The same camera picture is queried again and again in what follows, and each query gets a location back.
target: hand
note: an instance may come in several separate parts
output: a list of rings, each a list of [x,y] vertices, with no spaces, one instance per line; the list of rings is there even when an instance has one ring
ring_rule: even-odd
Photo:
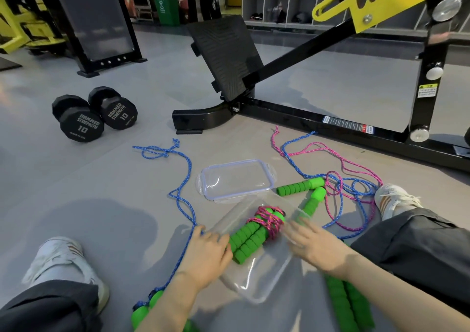
[[[177,274],[186,274],[196,284],[197,291],[217,279],[233,257],[228,240],[230,236],[205,232],[204,226],[197,226],[191,237]]]
[[[304,217],[300,221],[304,225],[291,221],[282,229],[287,238],[295,243],[289,242],[291,251],[327,274],[347,280],[348,262],[359,253]]]

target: black dumbbell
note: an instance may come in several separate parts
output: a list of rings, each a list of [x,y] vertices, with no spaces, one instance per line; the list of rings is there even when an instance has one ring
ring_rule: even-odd
[[[134,104],[110,87],[93,89],[88,96],[88,103],[111,128],[123,130],[132,127],[137,120]]]
[[[91,142],[103,134],[104,123],[100,115],[79,96],[57,97],[52,103],[52,114],[59,121],[62,132],[77,142]]]

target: pink rope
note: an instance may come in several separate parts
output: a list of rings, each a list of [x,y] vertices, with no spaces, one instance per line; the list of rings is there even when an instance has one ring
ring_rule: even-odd
[[[249,218],[246,222],[256,222],[262,225],[267,229],[269,233],[269,238],[273,240],[274,238],[276,238],[276,235],[279,233],[279,230],[281,229],[281,226],[284,224],[284,222],[278,216],[269,212],[267,208],[270,208],[275,212],[279,212],[284,217],[286,215],[284,211],[282,211],[279,207],[259,206],[258,211],[256,211],[255,213],[255,216],[261,216],[261,218]]]
[[[285,156],[284,153],[282,152],[282,150],[276,145],[275,143],[275,140],[274,138],[276,137],[276,135],[279,134],[279,127],[276,126],[276,130],[274,131],[273,135],[271,136],[271,145],[273,146],[273,148],[281,155],[281,156]],[[311,150],[308,150],[312,145],[317,145],[318,148],[316,149],[311,149]],[[340,161],[341,161],[341,168],[345,171],[348,171],[348,172],[351,172],[351,173],[355,173],[355,174],[364,174],[364,175],[368,175],[368,176],[371,176],[373,177],[375,180],[377,180],[377,182],[379,183],[379,186],[383,185],[384,182],[380,179],[380,177],[375,173],[373,172],[371,169],[367,168],[366,166],[362,166],[360,164],[357,164],[353,161],[350,161],[344,157],[342,157],[340,154],[338,154],[336,151],[334,151],[333,149],[331,149],[330,147],[328,147],[325,143],[322,143],[322,142],[312,142],[310,143],[309,145],[307,145],[303,150],[301,151],[297,151],[297,152],[292,152],[292,153],[288,153],[287,155],[288,156],[295,156],[295,155],[300,155],[300,154],[308,154],[310,152],[315,152],[315,151],[326,151],[328,153],[330,153],[331,155],[337,157]],[[357,170],[352,170],[352,169],[349,169],[345,166],[345,163],[348,163],[348,164],[351,164],[351,165],[354,165],[358,168],[361,168],[361,169],[364,169],[366,171],[357,171]],[[330,174],[335,174],[338,179],[339,179],[339,189],[336,189],[334,187],[334,185],[332,185],[330,183],[330,180],[332,179],[330,177]],[[329,206],[328,206],[328,196],[336,196],[336,195],[339,195],[340,192],[343,191],[343,178],[341,177],[341,175],[338,174],[337,171],[329,171],[326,173],[326,177],[325,177],[325,188],[327,189],[327,196],[325,197],[325,207],[326,207],[326,211],[328,213],[328,216],[330,216],[330,218],[333,220],[335,217],[331,214],[330,212],[330,209],[329,209]],[[371,201],[368,201],[368,200],[357,200],[356,198],[354,198],[353,196],[351,195],[348,195],[347,193],[344,193],[343,192],[343,195],[353,201],[360,201],[361,203],[365,203],[365,204],[371,204],[372,207],[371,207],[371,210],[370,210],[370,218],[369,218],[369,221],[371,221],[375,215],[375,212],[376,212],[376,205],[375,205],[375,202],[374,200],[372,199]],[[336,222],[336,224],[338,226],[340,226],[341,228],[344,228],[344,229],[347,229],[347,230],[350,230],[350,231],[358,231],[358,230],[361,230],[362,227],[358,227],[358,228],[350,228],[350,227],[347,227],[347,226],[344,226],[343,224],[341,224],[340,222]]]

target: blue rope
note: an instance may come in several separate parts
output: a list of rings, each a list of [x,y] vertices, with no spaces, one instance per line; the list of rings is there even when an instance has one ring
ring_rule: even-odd
[[[194,231],[194,228],[197,226],[197,223],[196,223],[196,213],[194,212],[194,208],[193,206],[187,201],[185,200],[184,198],[181,197],[181,190],[183,188],[183,186],[186,185],[186,183],[188,182],[189,180],[189,177],[191,176],[191,169],[192,169],[192,166],[193,164],[191,163],[191,159],[188,158],[185,154],[183,154],[181,151],[176,151],[174,150],[175,148],[179,148],[179,139],[174,139],[173,138],[173,143],[174,145],[170,148],[170,149],[164,149],[164,148],[160,148],[158,146],[154,146],[154,145],[151,145],[151,146],[133,146],[132,148],[134,149],[139,149],[139,150],[142,150],[142,157],[146,158],[146,159],[150,159],[150,160],[153,160],[153,159],[158,159],[158,158],[161,158],[161,157],[165,157],[167,158],[168,157],[168,154],[169,153],[172,153],[172,154],[178,154],[179,156],[182,156],[186,159],[186,161],[188,162],[188,174],[186,175],[185,179],[183,180],[183,182],[181,183],[181,185],[174,189],[173,191],[171,191],[170,193],[168,193],[168,196],[176,199],[176,206],[178,207],[178,209],[180,210],[181,213],[183,213],[185,215],[186,218],[188,218],[191,223],[193,224],[192,227],[191,227],[191,232],[189,234],[189,237],[188,237],[188,241],[186,242],[186,245],[184,246],[184,249],[183,249],[183,252],[181,253],[181,256],[179,257],[178,261],[176,262],[176,265],[170,275],[170,277],[168,278],[168,281],[165,283],[165,285],[163,286],[158,286],[156,287],[155,289],[152,290],[152,292],[149,294],[149,299],[147,301],[139,301],[135,306],[134,306],[134,309],[135,308],[138,308],[138,307],[141,307],[141,306],[148,306],[149,303],[150,303],[150,299],[152,298],[152,296],[159,292],[159,291],[162,291],[164,289],[166,289],[166,287],[168,286],[168,284],[172,281],[173,279],[173,276],[175,275],[176,273],[176,270],[179,268],[179,265],[181,264],[181,261],[183,260],[183,257],[184,257],[184,254],[186,252],[186,249],[188,248],[188,244],[189,244],[189,241],[191,240],[191,237],[193,235],[193,231]],[[146,156],[145,153],[150,153],[152,154],[152,156]],[[189,209],[191,210],[191,216],[189,216],[182,208],[181,208],[181,205],[180,205],[180,201],[181,202],[184,202],[188,207]]]
[[[336,175],[330,173],[327,177],[326,174],[317,174],[317,175],[308,175],[308,174],[305,174],[304,172],[302,172],[302,170],[299,169],[299,167],[294,163],[294,160],[292,160],[292,158],[290,156],[287,155],[287,152],[286,152],[286,146],[291,144],[291,143],[294,143],[294,142],[297,142],[299,140],[302,140],[302,139],[305,139],[305,138],[308,138],[312,135],[314,135],[315,132],[311,132],[309,134],[306,134],[304,136],[301,136],[301,137],[298,137],[296,139],[292,139],[292,140],[289,140],[287,142],[285,142],[282,146],[281,146],[281,151],[283,152],[285,158],[289,161],[289,163],[294,167],[294,169],[296,169],[296,171],[302,175],[302,177],[306,180],[308,179],[313,179],[313,178],[316,178],[316,177],[323,177],[325,180],[327,180],[328,178],[331,178],[333,181],[336,182],[336,185],[335,185],[335,188],[338,190],[339,192],[339,199],[340,199],[340,206],[339,206],[339,210],[338,210],[338,215],[334,218],[333,221],[331,221],[330,223],[326,224],[323,226],[323,228],[328,228],[330,226],[332,226],[333,224],[335,224],[336,222],[338,222],[338,220],[341,218],[341,215],[343,214],[343,193],[341,191],[339,191],[339,187],[340,187],[340,179],[338,177],[336,177]],[[344,181],[346,180],[351,180],[352,183],[351,185],[347,185],[344,183]],[[361,183],[363,184],[367,189],[368,191],[366,192],[361,192],[361,191],[358,191],[355,189],[355,186],[357,183]],[[371,181],[368,181],[368,180],[364,180],[364,179],[359,179],[359,178],[355,178],[355,177],[345,177],[343,178],[343,189],[349,193],[350,195],[352,195],[355,200],[357,201],[357,203],[359,204],[359,208],[361,209],[361,213],[362,215],[364,216],[364,224],[361,226],[361,229],[360,230],[357,230],[355,231],[354,233],[352,234],[349,234],[349,235],[346,235],[346,236],[337,236],[338,239],[340,240],[346,240],[348,238],[353,238],[353,237],[356,237],[358,236],[359,234],[361,234],[365,229],[367,229],[367,226],[369,225],[369,217],[367,216],[366,214],[366,210],[364,209],[364,205],[362,204],[361,200],[360,200],[360,196],[373,196],[377,190],[378,186],[375,185],[374,183],[372,183]]]

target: plastic container lid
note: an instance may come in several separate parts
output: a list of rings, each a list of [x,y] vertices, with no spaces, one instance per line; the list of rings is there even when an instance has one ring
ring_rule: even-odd
[[[277,206],[286,214],[286,222],[307,214],[272,191],[245,197],[210,229],[220,234],[233,234],[246,220],[255,215],[259,206]],[[240,265],[231,261],[220,280],[224,285],[249,300],[251,303],[264,302],[278,282],[292,253],[284,235],[275,240],[268,239],[256,252]]]
[[[274,187],[274,169],[252,159],[209,166],[197,176],[199,193],[211,201],[240,197]]]

